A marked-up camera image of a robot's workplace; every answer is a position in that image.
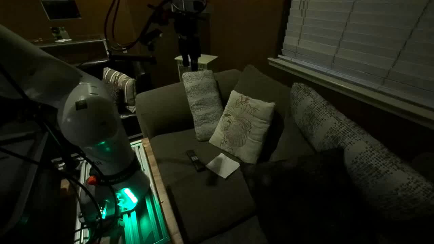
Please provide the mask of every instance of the window blinds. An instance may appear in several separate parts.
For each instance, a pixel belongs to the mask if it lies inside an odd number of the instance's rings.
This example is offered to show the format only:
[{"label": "window blinds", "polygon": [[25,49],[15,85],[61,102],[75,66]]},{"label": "window blinds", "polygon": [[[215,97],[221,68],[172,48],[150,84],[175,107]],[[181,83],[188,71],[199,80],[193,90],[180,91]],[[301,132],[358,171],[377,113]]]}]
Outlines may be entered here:
[{"label": "window blinds", "polygon": [[292,0],[282,54],[434,108],[432,0]]}]

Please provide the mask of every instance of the gray couch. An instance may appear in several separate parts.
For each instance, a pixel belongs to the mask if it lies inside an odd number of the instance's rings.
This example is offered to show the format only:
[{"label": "gray couch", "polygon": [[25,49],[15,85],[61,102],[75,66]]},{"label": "gray couch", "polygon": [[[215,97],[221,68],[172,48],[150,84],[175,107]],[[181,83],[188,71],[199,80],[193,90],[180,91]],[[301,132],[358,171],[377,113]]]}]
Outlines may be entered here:
[{"label": "gray couch", "polygon": [[[275,102],[276,109],[267,133],[260,161],[284,159],[291,155],[312,153],[308,142],[299,134],[291,118],[284,118],[289,105],[290,88],[272,80],[253,66],[243,72],[228,70],[214,74],[223,106],[230,92],[266,102]],[[178,225],[185,243],[266,243],[255,216],[254,202],[240,169],[226,180],[211,171],[197,172],[186,155],[193,149],[206,164],[220,153],[238,158],[211,145],[199,142],[194,133],[193,118],[184,85],[176,83],[141,93],[136,99],[137,116],[146,132],[163,183],[168,190]],[[289,141],[279,138],[285,130],[296,133],[297,141],[282,155],[277,147],[289,148]]]}]

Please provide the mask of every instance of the couch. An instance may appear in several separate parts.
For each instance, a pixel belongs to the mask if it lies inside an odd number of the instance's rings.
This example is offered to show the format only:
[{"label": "couch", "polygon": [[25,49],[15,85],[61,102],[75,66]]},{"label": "couch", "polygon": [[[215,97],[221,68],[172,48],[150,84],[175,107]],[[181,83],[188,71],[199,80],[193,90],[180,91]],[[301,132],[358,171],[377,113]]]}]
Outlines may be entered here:
[{"label": "couch", "polygon": [[[267,77],[253,66],[247,66],[243,72],[233,69],[215,73],[214,77],[223,106],[226,105],[232,90],[276,104],[273,121],[267,132],[258,163],[311,155],[316,151],[327,149],[327,147],[345,148],[347,157],[353,155],[351,160],[354,160],[367,152],[365,147],[371,150],[370,147],[375,146],[381,148],[380,156],[376,158],[380,161],[375,163],[378,164],[384,160],[397,166],[395,168],[397,168],[398,174],[413,174],[413,171],[403,165],[398,157],[383,148],[380,142],[373,139],[338,111],[334,112],[333,109],[330,109],[330,118],[327,119],[322,117],[324,116],[322,111],[291,111],[290,101],[291,99],[294,100],[294,97],[290,97],[291,88]],[[329,106],[327,103],[323,103],[319,104],[319,108],[322,105]],[[305,124],[301,124],[301,118],[306,116],[306,112],[310,114],[307,114]],[[138,94],[136,113],[141,130],[146,132],[150,139],[163,183],[168,191],[185,243],[267,243],[267,238],[258,221],[255,202],[243,177],[244,163],[210,143],[199,142],[196,139],[193,118],[182,83],[175,83]],[[312,127],[319,128],[322,125],[306,122],[324,123],[332,120],[336,120],[334,125],[338,126],[336,129],[333,128],[335,132],[328,131],[333,134],[309,133]],[[347,138],[348,132],[354,134]],[[363,142],[364,147],[357,147],[361,150],[354,151],[354,147],[352,147],[354,142],[357,145]],[[210,162],[220,153],[224,153],[231,159],[238,161],[241,167],[227,179],[218,177],[208,170],[197,172],[186,155],[186,151],[191,149],[196,152],[204,164]],[[367,164],[369,167],[370,161],[363,162],[363,164]],[[388,165],[386,163],[385,166],[375,165],[375,167],[378,167],[378,172],[380,172]],[[350,174],[356,173],[352,176],[357,179],[360,171],[355,170]],[[388,180],[388,176],[384,177],[385,181],[382,181],[381,184]],[[415,173],[414,178],[412,177],[403,178],[403,182],[397,184],[408,185],[407,180],[414,180],[419,185],[424,185],[427,188],[432,187],[431,183],[424,182],[420,175]],[[378,188],[375,187],[376,182],[369,182],[369,184],[372,189]],[[394,192],[388,194],[391,194],[388,197],[392,198],[395,195]],[[432,198],[432,196],[432,192],[430,192],[423,198]],[[378,209],[387,208],[387,204],[384,205],[380,202],[377,207]],[[419,205],[414,201],[409,201],[406,207],[416,209]],[[391,209],[390,211],[399,213],[400,209]]]}]

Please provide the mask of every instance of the white paper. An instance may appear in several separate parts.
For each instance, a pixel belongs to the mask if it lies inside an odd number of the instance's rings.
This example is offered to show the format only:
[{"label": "white paper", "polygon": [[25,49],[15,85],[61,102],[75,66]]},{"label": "white paper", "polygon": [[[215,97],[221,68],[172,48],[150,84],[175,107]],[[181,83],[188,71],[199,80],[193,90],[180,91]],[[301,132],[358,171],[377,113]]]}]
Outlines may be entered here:
[{"label": "white paper", "polygon": [[227,178],[230,174],[232,174],[240,164],[235,162],[234,160],[228,158],[225,154],[220,153],[217,157],[215,157],[211,162],[209,162],[206,167],[212,170],[214,173],[218,174],[223,178]]}]

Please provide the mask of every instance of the gray fuzzy pillow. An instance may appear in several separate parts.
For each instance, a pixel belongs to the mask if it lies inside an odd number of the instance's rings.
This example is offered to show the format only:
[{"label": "gray fuzzy pillow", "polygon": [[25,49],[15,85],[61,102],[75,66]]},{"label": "gray fuzzy pillow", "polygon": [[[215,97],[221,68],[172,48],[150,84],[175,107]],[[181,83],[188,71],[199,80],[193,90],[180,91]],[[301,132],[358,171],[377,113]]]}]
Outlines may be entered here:
[{"label": "gray fuzzy pillow", "polygon": [[211,70],[182,75],[198,141],[211,138],[223,114],[217,83]]}]

